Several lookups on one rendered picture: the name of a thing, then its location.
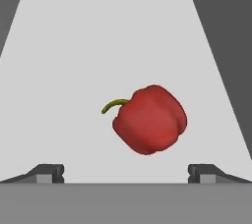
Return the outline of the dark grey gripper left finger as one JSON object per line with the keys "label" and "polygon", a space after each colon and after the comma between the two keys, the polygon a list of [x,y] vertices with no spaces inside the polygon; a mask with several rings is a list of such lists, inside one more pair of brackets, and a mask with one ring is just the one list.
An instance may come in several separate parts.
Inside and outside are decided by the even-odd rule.
{"label": "dark grey gripper left finger", "polygon": [[27,174],[0,181],[0,184],[63,184],[63,174],[63,164],[38,164]]}

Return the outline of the red bell pepper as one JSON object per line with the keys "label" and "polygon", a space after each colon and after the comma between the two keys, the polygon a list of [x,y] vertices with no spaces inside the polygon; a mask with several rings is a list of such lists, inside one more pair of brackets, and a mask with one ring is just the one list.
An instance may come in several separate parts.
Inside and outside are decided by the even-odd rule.
{"label": "red bell pepper", "polygon": [[136,90],[131,99],[115,99],[101,110],[120,105],[112,121],[115,133],[143,155],[164,151],[175,144],[187,127],[180,102],[164,87],[152,84]]}

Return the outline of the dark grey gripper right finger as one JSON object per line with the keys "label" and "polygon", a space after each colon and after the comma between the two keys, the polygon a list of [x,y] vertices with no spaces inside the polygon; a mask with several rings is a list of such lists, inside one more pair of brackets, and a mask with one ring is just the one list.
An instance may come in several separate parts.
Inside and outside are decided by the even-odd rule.
{"label": "dark grey gripper right finger", "polygon": [[214,164],[189,164],[188,173],[188,183],[191,184],[251,184],[251,181],[224,173]]}

